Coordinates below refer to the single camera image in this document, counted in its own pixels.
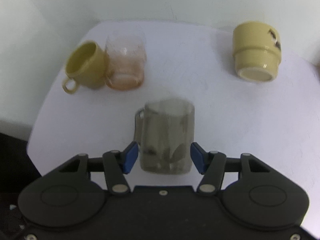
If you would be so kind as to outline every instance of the glass mug handle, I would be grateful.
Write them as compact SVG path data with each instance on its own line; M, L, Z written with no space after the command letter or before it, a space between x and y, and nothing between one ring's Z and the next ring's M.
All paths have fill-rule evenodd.
M134 136L133 140L141 145L142 126L143 126L144 108L139 109L134 116Z
M67 88L67 84L69 81L73 80L74 81L74 86L72 89ZM74 94L77 89L79 88L78 82L76 82L74 79L67 77L63 82L62 82L62 88L63 90L68 93L68 94Z

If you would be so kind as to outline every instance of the small yellow cup with handle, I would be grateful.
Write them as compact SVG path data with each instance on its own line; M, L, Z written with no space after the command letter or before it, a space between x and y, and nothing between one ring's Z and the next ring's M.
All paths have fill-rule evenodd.
M68 94L73 94L79 85L98 89L104 82L106 65L104 53L95 41L81 44L69 57L66 64L67 78L62 82L62 88ZM73 88L67 88L67 83L74 81Z
M235 69L248 81L267 82L278 75L281 63L279 33L262 22L245 22L233 31Z

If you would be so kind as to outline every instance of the screw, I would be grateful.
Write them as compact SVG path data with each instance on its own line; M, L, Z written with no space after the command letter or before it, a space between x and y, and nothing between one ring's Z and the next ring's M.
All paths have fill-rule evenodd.
M202 191L203 193L212 193L216 190L216 187L211 184L202 184L199 187L199 190Z
M112 187L112 191L116 193L124 193L128 190L128 187L124 184L116 184Z
M167 192L166 190L160 190L160 191L159 191L159 194L160 194L161 196L167 196L168 192Z
M25 236L24 239L25 240L37 240L38 238L33 234L29 234L29 235Z
M300 235L298 234L293 234L291 237L290 237L290 240L300 240Z

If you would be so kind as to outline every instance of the transparent gray mug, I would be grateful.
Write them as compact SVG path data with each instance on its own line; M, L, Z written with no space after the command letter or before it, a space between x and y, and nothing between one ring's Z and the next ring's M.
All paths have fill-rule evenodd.
M150 102L135 115L134 140L144 171L185 174L191 169L195 108L180 98Z

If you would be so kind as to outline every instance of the cup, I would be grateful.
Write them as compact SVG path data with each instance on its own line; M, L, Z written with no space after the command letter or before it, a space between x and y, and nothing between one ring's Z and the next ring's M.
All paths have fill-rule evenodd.
M73 94L79 85L91 89L98 89L104 85L104 53L94 41L87 41L80 45L70 56L66 64L67 78L62 87L68 94ZM67 88L67 83L74 81L73 88Z
M262 22L245 22L233 31L237 74L248 81L267 82L278 75L281 63L279 33Z
M139 87L144 80L146 60L145 35L141 27L113 31L105 49L106 85L116 90Z
M140 144L144 171L185 174L191 169L195 108L192 103L170 98L147 103L135 116L134 140Z

